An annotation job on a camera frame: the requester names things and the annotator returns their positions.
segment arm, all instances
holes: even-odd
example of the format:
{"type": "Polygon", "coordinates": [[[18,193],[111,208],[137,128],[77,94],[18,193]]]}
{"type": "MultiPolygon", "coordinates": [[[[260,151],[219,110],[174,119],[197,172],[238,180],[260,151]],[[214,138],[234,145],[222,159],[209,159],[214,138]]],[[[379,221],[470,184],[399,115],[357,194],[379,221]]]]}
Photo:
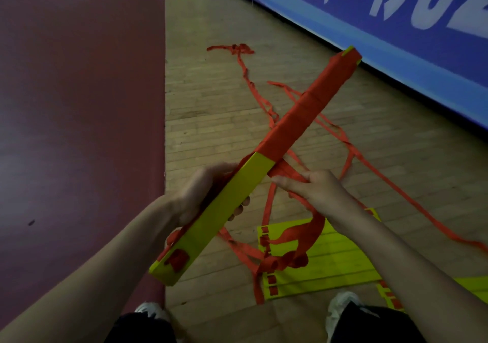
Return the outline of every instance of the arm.
{"type": "MultiPolygon", "coordinates": [[[[190,222],[214,179],[236,165],[200,169],[173,196],[156,199],[83,266],[0,332],[0,342],[104,341],[168,235],[190,222]]],[[[242,212],[242,207],[234,214],[242,212]]]]}
{"type": "Polygon", "coordinates": [[[488,341],[488,305],[413,250],[355,202],[329,171],[303,174],[310,183],[272,180],[312,204],[369,257],[430,343],[488,341]]]}

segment parquet floor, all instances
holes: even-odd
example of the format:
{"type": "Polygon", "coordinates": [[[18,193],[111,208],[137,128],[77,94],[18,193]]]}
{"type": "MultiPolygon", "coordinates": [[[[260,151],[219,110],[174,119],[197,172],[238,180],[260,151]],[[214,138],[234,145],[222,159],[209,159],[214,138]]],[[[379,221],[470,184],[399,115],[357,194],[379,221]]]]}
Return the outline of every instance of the parquet floor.
{"type": "MultiPolygon", "coordinates": [[[[283,115],[291,101],[267,80],[305,90],[333,51],[245,0],[166,0],[166,188],[171,192],[197,167],[239,161],[268,131],[228,51],[214,44],[246,43],[250,78],[283,115]]],[[[325,114],[365,157],[436,218],[460,235],[488,242],[488,147],[444,117],[364,69],[341,88],[325,114]]],[[[346,149],[318,125],[294,145],[310,169],[335,173],[346,149]]],[[[345,185],[378,210],[382,220],[453,277],[488,274],[488,257],[446,239],[361,163],[345,185]]],[[[269,181],[252,194],[245,213],[228,224],[235,239],[257,245],[256,226],[269,181]]],[[[279,192],[272,221],[306,218],[302,206],[279,192]]],[[[381,305],[374,285],[351,288],[381,305]]],[[[251,275],[215,238],[182,279],[167,289],[166,304],[194,342],[326,341],[324,318],[337,291],[275,300],[257,306],[251,275]]]]}

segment blue banner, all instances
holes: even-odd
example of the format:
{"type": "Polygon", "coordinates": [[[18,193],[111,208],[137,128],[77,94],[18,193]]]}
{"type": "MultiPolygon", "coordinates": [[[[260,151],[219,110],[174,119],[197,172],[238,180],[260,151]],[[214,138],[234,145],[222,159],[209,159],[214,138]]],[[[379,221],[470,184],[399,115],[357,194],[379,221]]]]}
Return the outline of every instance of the blue banner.
{"type": "Polygon", "coordinates": [[[488,129],[488,0],[256,1],[488,129]]]}

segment hand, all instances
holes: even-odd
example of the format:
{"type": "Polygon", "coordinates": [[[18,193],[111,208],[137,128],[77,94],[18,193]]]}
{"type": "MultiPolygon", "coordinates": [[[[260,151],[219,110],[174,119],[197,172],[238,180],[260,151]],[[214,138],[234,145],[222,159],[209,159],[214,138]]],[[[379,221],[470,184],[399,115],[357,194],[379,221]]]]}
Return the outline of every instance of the hand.
{"type": "MultiPolygon", "coordinates": [[[[174,195],[173,199],[180,217],[178,226],[190,223],[200,211],[200,204],[210,191],[216,180],[226,173],[232,172],[237,167],[237,163],[217,163],[200,168],[174,195]]],[[[244,210],[243,206],[249,205],[250,199],[247,197],[242,204],[235,209],[234,214],[229,218],[232,221],[244,210]]]]}
{"type": "Polygon", "coordinates": [[[363,208],[331,171],[304,172],[302,175],[310,182],[303,183],[282,176],[275,176],[272,181],[278,187],[306,199],[343,235],[358,225],[359,218],[366,218],[363,208]]]}

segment right hand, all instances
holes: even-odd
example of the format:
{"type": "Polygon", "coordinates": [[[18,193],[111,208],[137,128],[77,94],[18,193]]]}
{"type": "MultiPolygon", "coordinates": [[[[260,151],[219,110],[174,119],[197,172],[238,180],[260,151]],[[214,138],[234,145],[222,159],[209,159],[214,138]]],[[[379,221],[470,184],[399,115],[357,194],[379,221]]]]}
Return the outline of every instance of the right hand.
{"type": "Polygon", "coordinates": [[[309,183],[303,183],[283,176],[271,180],[280,188],[294,192],[306,199],[320,214],[327,217],[334,229],[343,234],[362,223],[363,208],[341,185],[331,171],[304,172],[309,183]]]}

